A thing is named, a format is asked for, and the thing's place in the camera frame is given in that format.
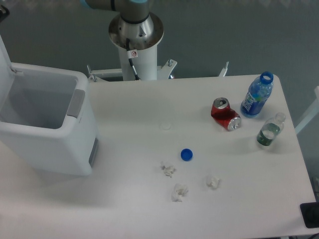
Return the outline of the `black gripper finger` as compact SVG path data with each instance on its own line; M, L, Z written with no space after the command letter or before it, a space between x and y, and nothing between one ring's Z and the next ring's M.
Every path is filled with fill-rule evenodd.
M0 6L0 22L5 20L9 16L9 9L4 5Z

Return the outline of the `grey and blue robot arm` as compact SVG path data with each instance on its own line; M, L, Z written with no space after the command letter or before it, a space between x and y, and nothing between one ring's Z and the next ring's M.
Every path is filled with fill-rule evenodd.
M151 0L82 0L89 9L115 11L109 25L109 37L124 50L147 50L160 43L164 35L163 23L151 12Z

